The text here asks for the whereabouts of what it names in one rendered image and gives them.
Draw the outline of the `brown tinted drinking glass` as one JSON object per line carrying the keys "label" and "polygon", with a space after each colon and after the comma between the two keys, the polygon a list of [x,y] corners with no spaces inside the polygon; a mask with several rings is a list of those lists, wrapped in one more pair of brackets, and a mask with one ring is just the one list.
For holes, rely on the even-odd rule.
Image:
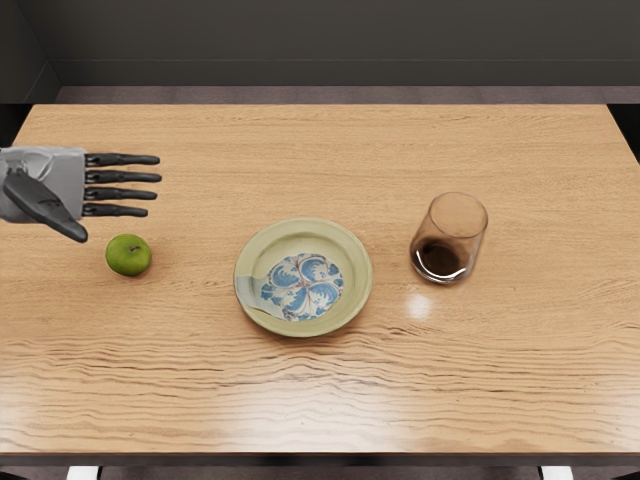
{"label": "brown tinted drinking glass", "polygon": [[476,197],[463,192],[436,196],[410,242],[415,271],[440,285],[466,279],[474,269],[487,226],[488,213]]}

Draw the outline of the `green plate with blue pattern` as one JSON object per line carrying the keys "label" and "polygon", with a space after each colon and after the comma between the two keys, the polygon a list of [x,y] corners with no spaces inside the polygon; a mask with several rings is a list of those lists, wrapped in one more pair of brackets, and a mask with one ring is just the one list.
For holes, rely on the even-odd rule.
{"label": "green plate with blue pattern", "polygon": [[286,337],[322,336],[364,308],[373,266],[362,242],[322,218],[272,223],[244,245],[234,268],[236,298],[260,327]]}

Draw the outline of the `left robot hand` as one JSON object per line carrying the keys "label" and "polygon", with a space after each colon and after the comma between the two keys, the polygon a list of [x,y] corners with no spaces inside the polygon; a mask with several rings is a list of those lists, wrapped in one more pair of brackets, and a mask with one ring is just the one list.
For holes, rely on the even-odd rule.
{"label": "left robot hand", "polygon": [[89,153],[77,147],[0,148],[0,220],[40,223],[78,243],[88,240],[84,217],[145,217],[144,208],[115,200],[154,200],[153,191],[119,188],[119,183],[157,183],[158,173],[125,171],[125,166],[156,166],[153,155]]}

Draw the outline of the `green apple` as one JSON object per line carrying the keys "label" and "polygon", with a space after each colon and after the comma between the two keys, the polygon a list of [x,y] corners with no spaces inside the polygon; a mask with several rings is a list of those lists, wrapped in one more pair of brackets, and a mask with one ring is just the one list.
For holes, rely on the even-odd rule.
{"label": "green apple", "polygon": [[108,242],[105,260],[115,273],[135,277],[150,267],[152,251],[143,238],[134,234],[121,234]]}

